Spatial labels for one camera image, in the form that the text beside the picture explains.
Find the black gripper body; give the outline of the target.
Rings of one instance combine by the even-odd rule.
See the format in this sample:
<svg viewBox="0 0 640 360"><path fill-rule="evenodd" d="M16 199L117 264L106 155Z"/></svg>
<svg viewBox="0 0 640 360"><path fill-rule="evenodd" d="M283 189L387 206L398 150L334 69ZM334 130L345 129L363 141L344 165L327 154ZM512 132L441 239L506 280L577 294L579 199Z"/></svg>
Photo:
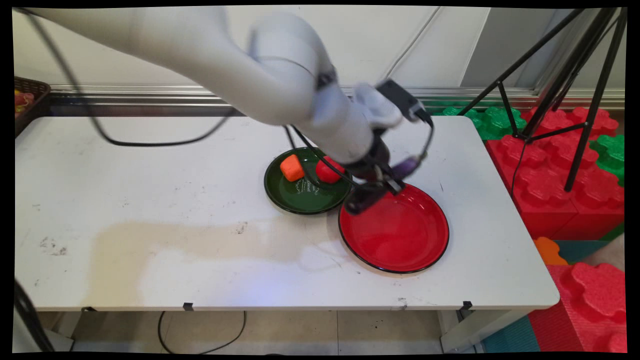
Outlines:
<svg viewBox="0 0 640 360"><path fill-rule="evenodd" d="M352 187L374 183L375 186L382 186L382 183L375 182L373 166L389 166L390 151L381 137L375 137L367 153L357 161L346 162L343 168L352 177Z"/></svg>

